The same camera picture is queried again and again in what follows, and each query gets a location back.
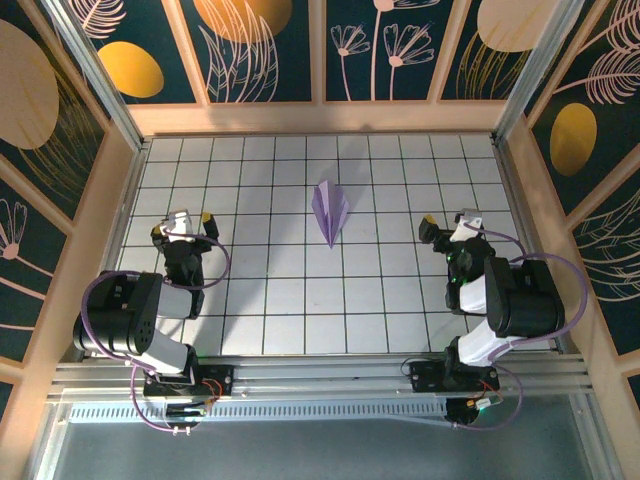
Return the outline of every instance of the cable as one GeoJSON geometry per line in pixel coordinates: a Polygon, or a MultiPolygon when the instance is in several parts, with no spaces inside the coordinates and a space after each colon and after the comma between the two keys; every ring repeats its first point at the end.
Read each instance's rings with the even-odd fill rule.
{"type": "Polygon", "coordinates": [[[493,425],[490,427],[474,427],[472,425],[462,425],[454,422],[453,428],[461,428],[463,430],[472,430],[474,432],[500,430],[501,428],[504,428],[507,425],[509,425],[511,422],[513,422],[515,418],[518,416],[518,414],[520,413],[520,410],[522,410],[522,403],[524,401],[524,387],[522,386],[522,382],[516,376],[516,374],[513,373],[508,368],[505,368],[502,365],[497,365],[497,364],[493,366],[498,370],[502,370],[504,373],[509,375],[514,382],[516,382],[516,385],[518,387],[518,404],[516,405],[515,410],[511,412],[511,415],[509,415],[506,419],[504,419],[502,422],[498,423],[497,425],[493,425]]]}
{"type": "MultiPolygon", "coordinates": [[[[165,283],[167,283],[168,285],[170,285],[170,286],[172,286],[174,288],[181,288],[181,289],[184,289],[184,290],[204,290],[206,288],[212,287],[212,286],[217,285],[218,283],[220,283],[224,279],[224,277],[229,273],[229,270],[231,268],[231,256],[229,255],[229,252],[227,251],[227,249],[224,248],[224,246],[222,244],[220,244],[217,240],[213,240],[213,239],[211,239],[209,237],[206,237],[204,235],[174,234],[174,233],[172,233],[172,235],[181,236],[181,237],[185,237],[185,238],[201,239],[201,240],[208,241],[212,245],[217,246],[224,253],[224,256],[226,258],[226,267],[225,267],[225,270],[224,270],[223,274],[219,278],[217,278],[213,282],[208,283],[206,285],[202,285],[202,286],[174,285],[172,283],[168,283],[166,281],[166,278],[164,279],[165,283]]],[[[144,362],[141,362],[140,360],[137,360],[136,358],[134,358],[134,357],[132,357],[130,355],[116,354],[116,353],[113,353],[112,351],[110,351],[109,349],[107,349],[107,347],[105,347],[102,344],[102,342],[100,340],[98,340],[98,338],[95,335],[95,332],[93,331],[93,327],[91,326],[91,322],[89,322],[89,296],[91,295],[91,292],[93,292],[93,290],[99,284],[104,282],[105,280],[108,280],[108,279],[114,278],[114,277],[119,277],[121,275],[140,276],[141,272],[136,272],[136,271],[133,271],[133,270],[121,270],[121,271],[113,271],[113,272],[103,273],[102,275],[100,275],[97,278],[95,278],[87,286],[87,288],[84,291],[84,294],[82,295],[82,302],[81,302],[81,305],[80,305],[80,318],[82,320],[82,325],[84,327],[84,330],[85,330],[85,332],[87,332],[87,336],[94,343],[94,345],[100,351],[100,353],[102,353],[103,355],[105,355],[108,358],[111,358],[112,360],[121,360],[121,361],[124,361],[124,362],[131,362],[131,365],[132,365],[131,381],[130,381],[131,402],[133,403],[133,407],[136,410],[136,413],[138,414],[140,419],[145,424],[147,424],[149,427],[151,427],[151,428],[153,428],[155,430],[161,431],[161,432],[173,433],[174,435],[176,435],[178,433],[186,433],[187,435],[189,435],[191,433],[191,430],[192,430],[191,427],[186,427],[186,428],[179,428],[179,427],[170,428],[168,426],[167,427],[163,427],[161,425],[156,425],[155,423],[153,423],[151,420],[149,420],[142,413],[142,410],[140,409],[140,406],[138,405],[138,401],[137,401],[137,398],[136,398],[136,392],[135,392],[135,375],[136,375],[136,371],[137,371],[138,367],[140,367],[145,372],[147,372],[149,374],[154,374],[155,373],[154,368],[152,366],[144,363],[144,362]]],[[[222,386],[220,385],[219,382],[217,382],[217,381],[215,381],[215,382],[218,384],[218,386],[220,388],[220,395],[222,395],[222,392],[224,391],[222,389],[222,386]]]]}
{"type": "Polygon", "coordinates": [[[484,233],[485,235],[493,235],[494,237],[500,237],[504,238],[505,240],[509,240],[510,242],[513,242],[518,246],[518,248],[522,252],[522,255],[527,254],[527,251],[525,250],[524,245],[522,245],[522,242],[520,242],[520,240],[518,240],[517,238],[513,238],[512,236],[507,235],[506,233],[494,232],[493,230],[485,230],[484,228],[477,228],[468,222],[463,222],[462,226],[468,228],[469,230],[473,230],[474,232],[480,232],[484,233]]]}
{"type": "Polygon", "coordinates": [[[36,327],[22,327],[20,325],[7,325],[6,323],[0,323],[0,328],[6,328],[7,330],[22,330],[26,332],[32,332],[36,327]]]}

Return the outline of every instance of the black grid line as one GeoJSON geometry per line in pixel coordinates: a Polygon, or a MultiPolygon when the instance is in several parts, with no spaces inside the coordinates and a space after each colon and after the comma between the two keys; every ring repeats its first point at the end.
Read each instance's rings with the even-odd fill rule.
{"type": "MultiPolygon", "coordinates": [[[[367,137],[367,148],[369,146],[369,140],[367,137]]],[[[338,165],[338,185],[340,183],[340,142],[339,137],[336,135],[336,156],[338,159],[336,160],[336,164],[338,165]]],[[[347,328],[347,286],[344,277],[344,238],[342,238],[342,230],[340,231],[340,261],[342,268],[342,305],[344,306],[343,312],[343,322],[344,322],[344,353],[349,353],[349,338],[348,338],[348,328],[347,328]]]]}
{"type": "MultiPolygon", "coordinates": [[[[373,202],[372,211],[358,211],[358,212],[353,212],[350,215],[360,215],[360,214],[374,215],[375,226],[376,226],[375,239],[372,236],[372,239],[370,241],[344,242],[344,239],[342,238],[342,232],[340,233],[340,237],[339,237],[340,238],[340,254],[342,256],[341,257],[340,268],[342,270],[341,271],[341,277],[342,277],[341,280],[342,280],[342,296],[343,296],[343,303],[344,303],[344,309],[343,309],[342,315],[343,315],[343,325],[344,325],[344,329],[345,329],[345,332],[344,332],[344,341],[345,341],[344,349],[345,349],[345,352],[348,353],[348,344],[349,344],[349,342],[348,342],[348,328],[347,328],[348,324],[347,324],[347,304],[346,304],[346,279],[347,278],[376,278],[378,276],[378,275],[349,275],[348,277],[345,276],[345,273],[346,273],[345,272],[345,258],[344,258],[344,250],[345,250],[344,245],[345,244],[346,245],[373,245],[373,244],[376,245],[376,248],[378,250],[378,267],[380,269],[379,276],[380,276],[381,294],[382,294],[382,298],[381,298],[381,300],[382,300],[382,311],[380,311],[380,312],[365,312],[365,311],[362,311],[362,312],[358,312],[358,313],[350,313],[349,315],[352,315],[352,316],[357,316],[357,315],[383,315],[384,318],[385,318],[385,335],[386,335],[387,352],[389,352],[390,351],[390,344],[389,344],[390,340],[389,340],[389,324],[388,324],[388,318],[387,318],[387,315],[389,314],[389,312],[387,312],[387,305],[386,305],[387,302],[386,302],[385,291],[384,291],[384,278],[385,277],[389,277],[389,278],[397,278],[397,277],[415,278],[420,284],[420,294],[422,295],[421,301],[422,301],[422,310],[423,311],[413,311],[415,309],[415,307],[412,306],[409,309],[410,311],[407,311],[407,312],[393,312],[393,314],[394,315],[395,314],[398,314],[398,315],[402,315],[402,314],[424,315],[425,322],[426,322],[425,326],[426,326],[426,329],[427,329],[428,346],[429,346],[429,349],[431,349],[431,336],[429,334],[429,322],[428,322],[428,318],[427,318],[427,312],[426,312],[427,308],[426,308],[426,305],[425,305],[425,301],[426,300],[425,300],[425,296],[424,296],[425,292],[423,290],[421,279],[422,278],[429,278],[429,277],[443,277],[443,278],[446,278],[446,276],[445,275],[437,275],[437,274],[436,275],[434,275],[434,274],[422,275],[420,273],[421,269],[420,269],[420,266],[419,266],[418,250],[417,250],[420,247],[418,246],[419,240],[415,236],[415,228],[417,227],[417,225],[413,225],[413,221],[414,220],[412,219],[413,214],[415,214],[416,212],[414,211],[414,209],[413,209],[413,207],[411,206],[411,203],[410,203],[408,187],[410,185],[415,185],[415,186],[417,186],[417,188],[419,188],[420,185],[423,185],[425,187],[429,186],[429,187],[433,188],[433,187],[435,187],[437,185],[438,188],[439,188],[439,195],[440,195],[440,201],[441,201],[441,205],[442,205],[442,210],[438,212],[438,211],[433,211],[432,209],[430,209],[429,213],[442,214],[444,216],[445,222],[446,222],[447,213],[451,213],[451,212],[446,212],[446,210],[445,210],[444,201],[443,201],[443,194],[442,194],[440,178],[439,178],[439,173],[438,173],[437,167],[435,166],[435,162],[434,162],[434,169],[435,169],[435,172],[434,172],[435,173],[435,181],[434,182],[428,181],[428,182],[424,182],[424,183],[408,183],[410,181],[410,179],[407,178],[407,171],[405,169],[405,160],[408,160],[408,159],[404,158],[404,155],[403,155],[403,152],[402,152],[402,142],[400,141],[400,137],[398,135],[391,136],[391,137],[395,137],[396,141],[398,142],[399,150],[400,150],[400,155],[399,155],[400,158],[393,158],[393,159],[376,158],[375,160],[400,160],[402,162],[402,169],[403,169],[402,173],[403,173],[403,177],[404,177],[404,183],[401,183],[401,182],[389,183],[388,181],[386,183],[376,183],[375,179],[373,177],[373,160],[374,159],[371,157],[369,136],[368,135],[359,136],[360,138],[364,137],[366,139],[367,148],[369,149],[368,158],[359,158],[359,159],[340,158],[340,154],[339,154],[339,148],[340,148],[339,136],[331,136],[331,137],[333,137],[333,139],[335,139],[335,142],[336,142],[336,150],[338,151],[338,155],[337,156],[339,157],[337,159],[333,159],[333,158],[332,159],[307,159],[306,157],[308,156],[308,137],[307,136],[303,137],[305,139],[304,185],[302,183],[299,183],[299,184],[292,183],[291,185],[286,185],[286,186],[305,187],[305,195],[304,195],[305,209],[304,209],[304,213],[295,214],[295,213],[291,213],[291,212],[286,212],[286,213],[285,212],[283,212],[283,213],[280,213],[280,212],[274,213],[273,212],[273,209],[274,209],[274,207],[273,207],[273,198],[274,198],[274,194],[275,194],[275,188],[277,187],[276,185],[274,185],[274,183],[275,183],[275,181],[274,181],[275,180],[275,168],[272,168],[272,181],[271,181],[271,184],[270,185],[269,184],[259,185],[261,187],[269,187],[269,188],[271,188],[271,191],[270,191],[271,204],[270,204],[269,213],[268,214],[266,214],[266,212],[265,213],[261,213],[261,214],[258,214],[258,213],[255,213],[255,214],[254,213],[239,214],[238,213],[241,189],[242,188],[253,188],[251,185],[241,185],[241,177],[242,177],[242,173],[243,173],[243,165],[244,165],[244,162],[245,162],[245,142],[246,142],[246,137],[243,137],[242,155],[240,157],[240,160],[237,160],[237,159],[226,160],[227,162],[240,162],[240,172],[238,174],[238,185],[237,186],[236,185],[213,185],[213,186],[210,185],[211,182],[209,182],[209,176],[211,175],[212,168],[214,167],[213,165],[211,165],[214,161],[213,160],[209,160],[210,163],[209,163],[209,165],[207,167],[207,178],[205,180],[205,185],[204,186],[180,187],[182,189],[194,189],[194,192],[198,192],[198,193],[200,193],[199,192],[200,190],[203,190],[202,210],[204,210],[204,205],[205,205],[206,200],[207,200],[208,191],[211,191],[212,189],[215,189],[215,188],[237,188],[237,192],[236,192],[236,195],[235,195],[236,196],[235,209],[233,208],[233,204],[231,203],[231,201],[232,201],[231,200],[231,201],[228,202],[229,207],[231,207],[229,209],[230,213],[216,215],[216,217],[227,217],[228,223],[230,223],[230,224],[231,224],[231,220],[228,217],[231,217],[233,215],[233,218],[234,218],[233,227],[232,227],[233,231],[231,232],[231,242],[230,242],[229,247],[231,248],[231,247],[236,246],[236,245],[260,246],[260,247],[265,247],[266,246],[267,249],[268,249],[267,250],[267,272],[266,272],[266,275],[264,277],[262,277],[262,276],[261,277],[242,277],[242,276],[236,277],[235,275],[230,275],[228,280],[227,280],[226,294],[225,294],[225,297],[224,297],[224,299],[225,299],[224,313],[222,313],[222,315],[220,315],[220,314],[210,314],[210,315],[202,316],[202,317],[221,317],[222,316],[223,325],[222,325],[221,344],[220,344],[220,352],[221,353],[222,353],[222,348],[224,346],[225,330],[227,329],[226,319],[237,316],[237,315],[229,315],[228,302],[229,302],[229,293],[230,293],[230,288],[231,288],[231,281],[232,280],[242,279],[242,280],[264,280],[265,281],[264,316],[263,316],[263,332],[262,332],[262,347],[261,347],[262,348],[262,350],[261,350],[262,354],[264,354],[265,341],[266,341],[265,337],[266,337],[266,329],[267,329],[266,317],[269,314],[268,307],[267,307],[268,295],[269,295],[269,293],[268,293],[269,264],[272,263],[272,261],[273,261],[273,258],[271,256],[271,252],[270,252],[270,248],[272,246],[279,246],[279,245],[301,246],[303,248],[304,266],[303,266],[303,278],[302,278],[302,281],[303,281],[304,298],[303,298],[302,312],[301,313],[291,313],[291,314],[278,314],[278,316],[287,316],[287,315],[289,315],[289,316],[296,316],[297,317],[297,316],[303,315],[304,323],[303,323],[303,331],[302,331],[302,335],[303,335],[302,345],[303,345],[304,354],[307,353],[307,318],[306,318],[307,317],[307,298],[306,298],[306,290],[307,290],[307,288],[306,287],[307,287],[307,273],[308,273],[308,269],[307,269],[308,247],[309,247],[309,245],[322,245],[323,244],[320,241],[320,239],[309,241],[308,238],[307,238],[308,237],[308,233],[309,233],[309,228],[310,228],[310,225],[307,222],[312,220],[312,212],[308,209],[308,203],[309,203],[310,197],[311,197],[311,195],[313,193],[312,190],[310,190],[310,187],[315,186],[315,184],[309,183],[307,181],[308,174],[309,174],[309,168],[311,168],[311,166],[313,165],[313,164],[308,163],[308,162],[313,162],[313,161],[332,161],[332,162],[335,161],[337,163],[338,184],[340,184],[341,186],[345,186],[345,187],[346,186],[353,186],[353,187],[361,187],[361,188],[364,188],[364,189],[371,189],[371,197],[372,197],[372,202],[373,202]],[[341,164],[343,164],[342,162],[349,162],[349,161],[352,161],[352,160],[365,160],[365,161],[368,160],[369,169],[370,169],[370,181],[369,182],[367,182],[367,183],[344,184],[344,185],[342,185],[340,183],[340,180],[342,179],[341,171],[340,171],[341,164]],[[377,199],[376,199],[376,196],[375,196],[375,193],[374,193],[373,186],[386,186],[386,185],[396,186],[396,187],[404,187],[405,195],[407,196],[407,210],[403,209],[403,211],[397,211],[397,212],[379,212],[378,211],[380,205],[377,204],[377,199]],[[397,240],[397,241],[381,242],[380,241],[380,234],[381,234],[380,228],[381,228],[381,225],[379,225],[379,222],[378,222],[378,215],[380,213],[392,214],[392,215],[403,216],[403,217],[405,215],[409,215],[409,219],[412,222],[411,223],[412,236],[408,237],[406,239],[397,240]],[[269,218],[269,231],[266,232],[266,230],[265,230],[265,240],[260,240],[259,243],[258,242],[252,242],[251,244],[248,244],[248,243],[247,244],[245,244],[245,243],[242,243],[242,244],[236,243],[236,229],[237,229],[238,218],[242,218],[242,216],[250,217],[250,216],[253,216],[253,215],[255,215],[255,216],[265,216],[265,217],[268,216],[268,218],[269,218]],[[300,242],[296,242],[296,243],[286,242],[286,239],[283,239],[282,242],[271,243],[272,240],[275,240],[275,238],[274,238],[274,233],[275,232],[273,231],[272,219],[274,217],[278,216],[278,215],[303,215],[300,218],[300,220],[304,221],[305,223],[304,223],[304,225],[298,225],[300,227],[300,229],[304,230],[304,233],[303,233],[304,239],[302,240],[302,243],[300,243],[300,242]],[[382,259],[381,245],[397,244],[397,245],[403,245],[403,246],[406,246],[407,248],[410,248],[410,244],[411,243],[414,244],[414,255],[416,257],[416,265],[417,265],[417,268],[418,268],[418,274],[417,275],[406,275],[406,274],[405,275],[395,275],[395,274],[393,274],[393,275],[391,275],[391,274],[384,275],[383,272],[382,272],[382,260],[383,259],[382,259]]],[[[432,144],[431,137],[428,136],[428,135],[424,135],[423,138],[424,138],[425,142],[429,142],[428,145],[431,147],[431,149],[433,151],[433,144],[432,144]]],[[[469,185],[472,188],[472,192],[473,192],[473,195],[474,195],[473,198],[474,198],[474,200],[476,201],[476,204],[477,204],[477,196],[476,196],[475,189],[473,188],[473,185],[484,185],[484,184],[486,184],[486,185],[497,185],[497,184],[503,184],[502,170],[500,168],[501,166],[500,166],[500,164],[498,162],[496,162],[497,163],[497,167],[498,167],[498,172],[500,173],[500,180],[495,179],[495,177],[481,177],[481,178],[484,178],[484,179],[495,179],[495,181],[475,182],[474,179],[471,176],[471,171],[470,171],[471,169],[470,169],[470,165],[469,165],[469,159],[466,157],[466,152],[464,151],[464,144],[462,144],[460,136],[458,136],[458,140],[462,145],[463,155],[464,155],[463,158],[465,160],[465,166],[466,166],[466,169],[467,169],[467,174],[469,175],[469,180],[466,181],[466,182],[447,183],[446,185],[469,185]]],[[[210,156],[213,155],[213,150],[215,148],[215,141],[216,140],[214,139],[213,142],[211,143],[210,156]]],[[[274,139],[274,143],[273,143],[274,158],[275,158],[276,146],[277,146],[277,138],[274,139]]],[[[140,218],[155,217],[155,215],[135,215],[136,209],[138,207],[138,200],[139,200],[140,191],[143,190],[143,189],[152,191],[154,189],[167,189],[167,188],[169,188],[170,189],[170,195],[169,195],[168,210],[170,209],[171,201],[174,199],[174,197],[175,197],[174,194],[176,193],[176,192],[174,192],[174,189],[178,188],[178,187],[176,187],[176,177],[177,177],[177,174],[178,174],[178,166],[179,166],[179,162],[180,162],[179,159],[180,159],[180,156],[182,155],[183,147],[184,147],[184,139],[182,139],[182,142],[181,142],[181,147],[180,147],[180,152],[178,153],[178,161],[177,162],[147,162],[147,163],[162,163],[162,164],[170,164],[171,163],[171,164],[173,164],[175,166],[175,170],[173,172],[173,182],[172,182],[170,187],[169,186],[166,186],[166,187],[142,187],[142,186],[140,186],[138,188],[138,196],[136,197],[136,202],[135,202],[135,205],[134,205],[133,214],[131,215],[132,218],[129,221],[129,227],[128,227],[127,235],[126,235],[125,242],[124,242],[125,245],[126,245],[125,248],[137,249],[137,248],[149,247],[149,245],[147,245],[147,244],[140,245],[140,246],[127,245],[127,242],[131,238],[130,233],[131,233],[132,222],[134,221],[134,217],[140,217],[140,218]]],[[[278,161],[300,161],[300,159],[293,159],[293,158],[292,159],[279,159],[278,161]]],[[[201,161],[198,161],[198,160],[187,160],[187,161],[185,161],[183,163],[191,163],[191,162],[193,162],[193,163],[196,163],[196,162],[201,163],[201,161]]],[[[255,162],[271,162],[273,164],[273,166],[275,167],[275,160],[272,160],[272,159],[252,160],[251,162],[253,162],[253,163],[255,163],[255,162]]],[[[380,180],[385,181],[385,180],[389,180],[389,179],[391,179],[391,178],[390,177],[382,177],[380,180]]],[[[496,212],[496,213],[501,213],[501,214],[507,214],[507,213],[510,214],[510,212],[511,212],[510,208],[511,208],[511,204],[509,204],[509,209],[485,210],[485,211],[487,213],[488,212],[496,212]]],[[[159,254],[157,252],[155,252],[155,254],[156,254],[156,266],[157,266],[159,254]]],[[[314,277],[314,279],[316,279],[316,278],[317,279],[334,279],[335,280],[338,277],[336,275],[314,277]]],[[[288,280],[301,280],[299,276],[278,277],[278,279],[279,280],[280,279],[283,279],[283,280],[287,280],[287,279],[288,280]]],[[[429,313],[446,314],[446,313],[451,313],[451,312],[448,311],[448,310],[445,310],[445,311],[433,311],[433,312],[429,312],[429,313]]],[[[322,315],[335,316],[336,313],[335,312],[334,313],[319,313],[318,312],[318,313],[313,313],[312,315],[313,316],[322,316],[322,315]]],[[[464,321],[465,321],[465,327],[466,327],[467,331],[469,331],[469,323],[468,323],[468,319],[467,319],[466,316],[464,318],[464,321]]],[[[183,322],[183,324],[182,324],[181,339],[184,338],[184,329],[185,329],[185,322],[183,322]]]]}
{"type": "MultiPolygon", "coordinates": [[[[369,169],[371,172],[371,183],[373,184],[373,161],[371,159],[371,143],[369,142],[369,135],[367,135],[367,145],[369,146],[369,169]]],[[[373,190],[373,210],[376,211],[376,191],[373,190]]],[[[387,353],[390,351],[389,348],[389,324],[387,323],[387,304],[384,298],[384,277],[382,276],[382,252],[380,251],[380,227],[378,225],[378,215],[374,214],[373,218],[376,223],[376,240],[378,245],[378,263],[380,266],[380,291],[382,292],[382,310],[384,311],[384,331],[387,340],[387,353]]]]}
{"type": "Polygon", "coordinates": [[[271,244],[271,218],[273,217],[273,184],[276,178],[276,139],[273,138],[273,158],[271,160],[271,196],[269,200],[269,236],[267,237],[267,271],[265,273],[266,280],[264,282],[264,319],[262,320],[262,354],[264,355],[264,343],[267,338],[267,302],[269,301],[269,254],[271,253],[271,249],[269,245],[271,244]]]}
{"type": "MultiPolygon", "coordinates": [[[[402,154],[402,142],[400,141],[400,137],[398,136],[398,145],[400,146],[400,157],[402,157],[403,161],[402,161],[402,174],[404,175],[404,187],[405,187],[405,193],[407,195],[407,205],[409,206],[409,218],[411,218],[411,202],[409,201],[409,187],[407,186],[407,172],[404,168],[404,156],[402,154]]],[[[435,167],[434,165],[434,169],[436,171],[436,175],[438,172],[438,169],[435,167]]],[[[417,228],[416,225],[411,225],[412,229],[417,228]]],[[[429,336],[429,323],[427,322],[427,305],[425,304],[424,301],[424,289],[422,288],[422,281],[420,280],[420,259],[418,257],[418,242],[413,242],[413,251],[415,254],[415,258],[416,258],[416,269],[418,272],[418,283],[420,284],[420,296],[422,297],[422,309],[424,310],[423,312],[423,316],[424,316],[424,327],[425,327],[425,332],[427,334],[427,347],[429,348],[429,351],[431,351],[431,337],[429,336]]]]}
{"type": "MultiPolygon", "coordinates": [[[[307,137],[304,138],[304,181],[307,183],[307,137]]],[[[307,242],[307,205],[309,204],[309,189],[304,187],[304,241],[305,244],[307,242]]],[[[302,300],[302,305],[304,307],[304,321],[302,327],[302,334],[304,335],[302,339],[302,352],[307,354],[307,246],[302,247],[302,261],[304,265],[302,266],[302,272],[304,273],[304,279],[302,280],[302,288],[304,292],[304,299],[302,300]]]]}
{"type": "MultiPolygon", "coordinates": [[[[242,137],[242,154],[240,156],[241,159],[244,159],[244,143],[246,141],[246,137],[242,137]]],[[[211,146],[211,156],[213,156],[213,145],[211,146]]],[[[238,178],[240,178],[242,176],[242,165],[244,163],[244,160],[240,160],[240,175],[238,178]]],[[[235,218],[233,219],[233,232],[231,233],[231,244],[233,245],[233,240],[235,240],[236,238],[236,226],[238,224],[238,205],[240,204],[240,189],[238,188],[238,192],[236,195],[236,214],[235,214],[235,218]]],[[[225,336],[225,329],[227,326],[227,309],[229,307],[229,289],[231,288],[231,280],[227,280],[227,292],[225,293],[225,297],[224,297],[224,315],[222,317],[222,335],[220,335],[220,354],[222,355],[222,351],[224,348],[224,336],[225,336]]]]}

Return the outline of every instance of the floor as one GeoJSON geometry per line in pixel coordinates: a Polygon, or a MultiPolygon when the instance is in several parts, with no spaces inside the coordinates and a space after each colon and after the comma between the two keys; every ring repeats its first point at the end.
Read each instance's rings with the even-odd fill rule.
{"type": "MultiPolygon", "coordinates": [[[[416,232],[426,213],[455,228],[465,207],[517,236],[488,135],[154,139],[119,267],[163,272],[151,228],[169,211],[187,208],[198,226],[211,212],[233,257],[229,280],[205,292],[198,319],[158,325],[198,355],[442,351],[480,319],[447,311],[445,258],[416,232]],[[333,249],[310,206],[323,180],[350,204],[333,249]]],[[[222,255],[204,257],[206,278],[219,276],[222,255]]]]}

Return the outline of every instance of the paper origami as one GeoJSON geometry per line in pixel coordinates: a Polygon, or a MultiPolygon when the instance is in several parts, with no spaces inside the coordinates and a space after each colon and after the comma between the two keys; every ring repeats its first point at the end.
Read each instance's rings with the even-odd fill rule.
{"type": "Polygon", "coordinates": [[[349,202],[339,185],[324,181],[313,189],[311,208],[330,248],[338,238],[349,213],[349,202]]]}

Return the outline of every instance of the line drawing flower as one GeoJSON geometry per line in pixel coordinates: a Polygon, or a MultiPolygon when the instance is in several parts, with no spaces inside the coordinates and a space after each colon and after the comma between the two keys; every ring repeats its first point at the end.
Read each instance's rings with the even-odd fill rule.
{"type": "Polygon", "coordinates": [[[389,65],[391,65],[389,100],[393,100],[393,81],[396,68],[433,60],[435,51],[433,48],[427,48],[431,44],[430,27],[431,24],[423,27],[407,25],[400,35],[398,35],[397,23],[384,27],[384,46],[389,57],[389,65]]]}
{"type": "MultiPolygon", "coordinates": [[[[25,227],[27,225],[27,214],[27,207],[22,203],[15,202],[12,210],[6,199],[0,199],[0,259],[7,261],[18,260],[37,272],[53,277],[52,273],[47,272],[20,256],[20,242],[22,241],[25,227]]],[[[0,277],[0,283],[33,298],[37,298],[39,300],[45,299],[45,296],[42,293],[23,287],[22,285],[18,285],[6,278],[0,277]]],[[[33,327],[7,325],[4,323],[0,323],[0,327],[11,330],[33,330],[33,327]]]]}
{"type": "Polygon", "coordinates": [[[371,55],[371,100],[376,99],[376,54],[378,53],[378,34],[380,32],[380,18],[384,12],[392,10],[409,10],[412,8],[433,7],[440,0],[373,0],[376,7],[376,23],[373,29],[373,54],[371,55]]]}
{"type": "Polygon", "coordinates": [[[349,84],[347,83],[347,73],[344,68],[344,58],[349,55],[358,55],[371,50],[371,43],[366,41],[367,35],[362,29],[362,25],[357,27],[349,25],[342,28],[341,25],[331,27],[331,38],[333,44],[340,55],[340,64],[342,65],[342,81],[344,82],[344,91],[347,94],[347,101],[351,101],[351,93],[349,92],[349,84]]]}

